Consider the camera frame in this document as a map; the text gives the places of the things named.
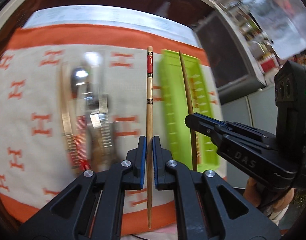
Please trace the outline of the person's right hand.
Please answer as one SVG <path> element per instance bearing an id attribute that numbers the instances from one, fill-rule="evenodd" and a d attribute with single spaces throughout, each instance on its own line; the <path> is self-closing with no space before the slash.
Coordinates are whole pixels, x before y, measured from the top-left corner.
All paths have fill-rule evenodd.
<path id="1" fill-rule="evenodd" d="M 244 191 L 244 198 L 249 201 L 253 206 L 258 207 L 261 203 L 260 194 L 257 191 L 257 182 L 253 178 L 249 178 Z M 280 220 L 285 215 L 290 202 L 294 198 L 295 189 L 291 188 L 283 197 L 273 203 L 272 213 L 269 216 L 271 220 Z"/>

